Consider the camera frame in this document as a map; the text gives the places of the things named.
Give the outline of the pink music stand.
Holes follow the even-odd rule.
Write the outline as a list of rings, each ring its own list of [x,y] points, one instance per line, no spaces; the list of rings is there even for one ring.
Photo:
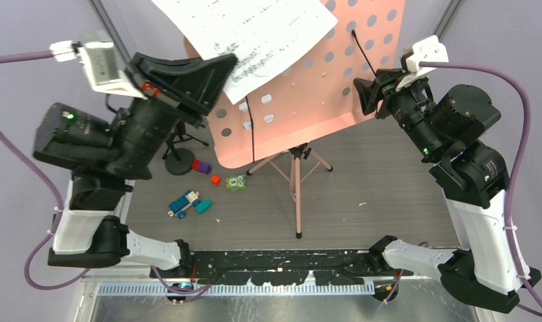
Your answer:
[[[372,78],[373,71],[394,64],[404,1],[318,1],[317,7],[334,23],[319,23],[320,40],[278,75],[231,103],[222,97],[208,118],[218,163],[229,169],[247,167],[251,175],[291,158],[285,174],[294,201],[295,235],[302,236],[303,159],[316,167],[333,167],[312,141],[367,120],[362,113],[355,78]]]

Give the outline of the black round-base microphone stand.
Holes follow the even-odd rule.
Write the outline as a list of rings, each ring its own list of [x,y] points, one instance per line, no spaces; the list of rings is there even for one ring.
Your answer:
[[[193,170],[195,155],[188,149],[175,149],[175,154],[170,152],[164,160],[165,169],[172,175],[182,176]]]

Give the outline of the sheet music page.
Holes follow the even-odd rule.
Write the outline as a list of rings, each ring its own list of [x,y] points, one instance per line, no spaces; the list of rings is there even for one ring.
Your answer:
[[[234,54],[223,88],[230,103],[271,81],[302,58],[338,20],[320,1],[155,1],[199,56]]]

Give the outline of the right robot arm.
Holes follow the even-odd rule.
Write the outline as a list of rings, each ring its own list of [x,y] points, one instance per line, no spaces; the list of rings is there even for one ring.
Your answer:
[[[509,185],[502,155],[481,136],[501,117],[489,95],[473,85],[455,85],[435,101],[427,78],[401,87],[406,73],[381,69],[374,80],[355,78],[362,112],[393,117],[430,164],[442,189],[461,248],[443,252],[387,235],[371,248],[378,275],[408,270],[432,278],[458,301],[509,313],[520,305],[518,290],[541,279],[538,269],[513,258],[504,204]]]

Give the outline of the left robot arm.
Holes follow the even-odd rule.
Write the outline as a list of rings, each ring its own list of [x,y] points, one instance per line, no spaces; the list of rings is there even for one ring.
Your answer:
[[[193,267],[189,246],[136,234],[113,212],[149,180],[148,169],[179,121],[200,126],[237,64],[224,54],[209,60],[163,60],[137,53],[125,69],[136,97],[105,121],[63,103],[53,104],[36,131],[36,160],[70,171],[70,184],[48,254],[50,266],[106,268],[135,262],[177,278]]]

